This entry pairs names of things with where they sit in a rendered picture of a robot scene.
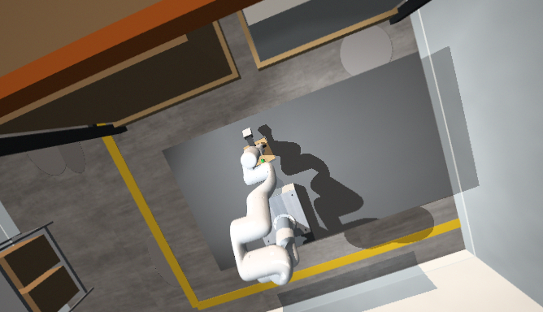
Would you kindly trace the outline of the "tan square mat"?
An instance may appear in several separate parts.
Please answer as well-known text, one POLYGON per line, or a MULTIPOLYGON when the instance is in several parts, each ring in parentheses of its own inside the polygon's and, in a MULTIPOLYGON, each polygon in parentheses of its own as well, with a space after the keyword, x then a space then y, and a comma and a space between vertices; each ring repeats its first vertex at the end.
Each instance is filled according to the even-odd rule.
MULTIPOLYGON (((271 150, 270 146, 268 145, 268 143, 267 143, 265 137, 255 142, 256 145, 257 145, 258 143, 259 143, 259 144, 263 144, 263 145, 267 145, 267 146, 264 148, 264 149, 265 149, 264 154, 261 155, 261 156, 259 157, 259 160, 258 160, 257 165, 262 164, 262 163, 267 163, 267 162, 269 162, 269 161, 271 161, 272 159, 275 158, 275 156, 274 156, 274 154, 272 153, 272 150, 271 150), (264 162, 261 162, 261 159, 264 159, 264 162)), ((245 149, 247 149, 248 147, 250 147, 250 146, 248 145, 248 146, 244 147, 243 149, 245 150, 245 149)), ((257 166, 257 165, 256 165, 256 166, 257 166)))

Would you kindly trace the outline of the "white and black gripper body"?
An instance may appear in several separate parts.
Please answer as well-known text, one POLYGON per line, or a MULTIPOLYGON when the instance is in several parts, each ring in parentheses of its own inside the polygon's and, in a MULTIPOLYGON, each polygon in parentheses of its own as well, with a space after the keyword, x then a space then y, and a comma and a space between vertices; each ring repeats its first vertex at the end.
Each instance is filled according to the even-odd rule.
POLYGON ((263 148, 263 144, 258 144, 258 145, 256 145, 255 147, 259 149, 259 151, 260 151, 260 156, 264 154, 265 149, 263 148))

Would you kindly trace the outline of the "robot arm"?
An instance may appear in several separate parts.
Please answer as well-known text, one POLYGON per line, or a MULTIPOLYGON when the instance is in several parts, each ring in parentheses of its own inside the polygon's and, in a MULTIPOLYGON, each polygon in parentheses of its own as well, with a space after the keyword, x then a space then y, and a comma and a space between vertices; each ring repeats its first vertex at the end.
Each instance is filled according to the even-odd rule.
POLYGON ((247 185, 265 181, 247 197, 247 216, 231 223, 230 233, 237 268, 245 281, 258 279, 260 283, 272 281, 285 285, 293 276, 293 267, 299 263, 293 231, 295 219, 290 214, 277 215, 273 223, 277 245, 248 252, 246 243, 264 238, 272 231, 269 198, 276 188, 276 172, 270 162, 257 165, 260 151, 255 147, 252 130, 247 128, 242 132, 250 146, 241 156, 244 181, 247 185))

